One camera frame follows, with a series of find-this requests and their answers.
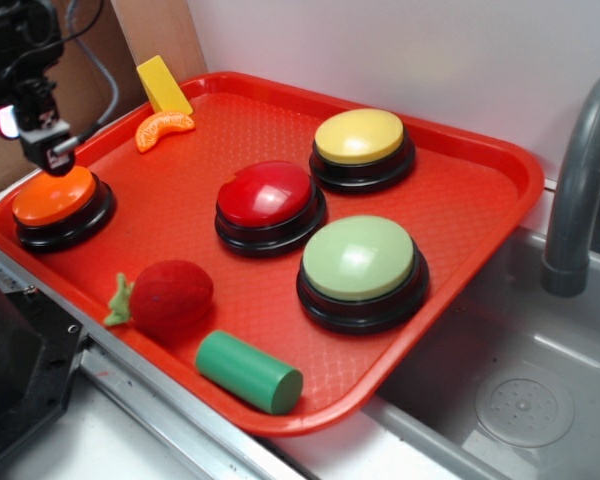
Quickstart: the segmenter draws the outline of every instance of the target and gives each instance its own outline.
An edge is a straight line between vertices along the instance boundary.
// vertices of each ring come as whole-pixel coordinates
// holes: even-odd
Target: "drain strainer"
[[[573,401],[553,375],[523,367],[489,377],[476,393],[476,412],[482,425],[503,442],[541,447],[567,433]]]

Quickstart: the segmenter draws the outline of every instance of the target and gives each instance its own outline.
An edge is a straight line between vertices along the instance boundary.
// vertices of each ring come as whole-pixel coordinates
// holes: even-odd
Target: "orange slice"
[[[12,212],[23,225],[49,225],[77,212],[95,190],[96,181],[84,167],[74,167],[64,177],[42,172],[18,193]]]
[[[191,117],[182,112],[165,110],[154,113],[136,130],[136,146],[140,153],[144,153],[153,148],[165,135],[193,130],[195,126]]]

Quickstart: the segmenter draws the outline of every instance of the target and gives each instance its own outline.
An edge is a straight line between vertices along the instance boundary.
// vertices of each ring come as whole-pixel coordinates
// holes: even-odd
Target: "sink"
[[[367,413],[480,478],[600,479],[600,255],[587,290],[558,298],[544,244],[516,230],[383,383],[390,409]]]

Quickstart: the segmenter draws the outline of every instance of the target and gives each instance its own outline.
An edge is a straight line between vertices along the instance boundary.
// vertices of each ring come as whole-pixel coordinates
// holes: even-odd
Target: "yellow block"
[[[193,108],[160,55],[138,65],[136,70],[154,112],[172,110],[185,115],[193,113]]]

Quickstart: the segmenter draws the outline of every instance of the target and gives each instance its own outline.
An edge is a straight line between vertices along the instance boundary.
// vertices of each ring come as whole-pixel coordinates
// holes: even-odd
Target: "green foam cylinder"
[[[201,375],[273,415],[293,409],[302,393],[302,373],[221,330],[202,341],[196,355]]]

